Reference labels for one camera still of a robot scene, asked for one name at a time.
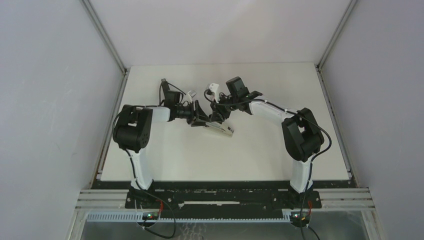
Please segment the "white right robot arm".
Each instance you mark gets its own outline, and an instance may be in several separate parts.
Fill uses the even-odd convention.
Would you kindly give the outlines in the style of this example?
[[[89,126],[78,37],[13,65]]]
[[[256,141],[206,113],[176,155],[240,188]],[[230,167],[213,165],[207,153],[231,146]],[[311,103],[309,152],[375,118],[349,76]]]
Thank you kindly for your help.
[[[285,149],[293,159],[289,203],[302,208],[309,201],[307,191],[313,186],[313,161],[322,153],[326,131],[318,125],[310,109],[294,111],[271,103],[261,92],[249,91],[238,76],[228,80],[226,86],[228,95],[220,92],[217,83],[210,83],[203,93],[212,109],[211,121],[221,124],[231,112],[241,111],[279,125]]]

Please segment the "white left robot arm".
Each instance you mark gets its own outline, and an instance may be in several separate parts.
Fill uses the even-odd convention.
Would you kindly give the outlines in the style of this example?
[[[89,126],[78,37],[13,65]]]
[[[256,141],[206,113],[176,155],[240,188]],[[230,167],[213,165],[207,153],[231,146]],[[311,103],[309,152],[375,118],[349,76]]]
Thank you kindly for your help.
[[[131,186],[142,190],[136,200],[145,209],[153,207],[157,200],[156,194],[148,190],[154,181],[146,154],[151,128],[155,123],[175,119],[185,119],[191,127],[204,127],[211,121],[197,100],[188,103],[164,100],[161,105],[125,104],[113,120],[112,139],[130,159],[133,173]]]

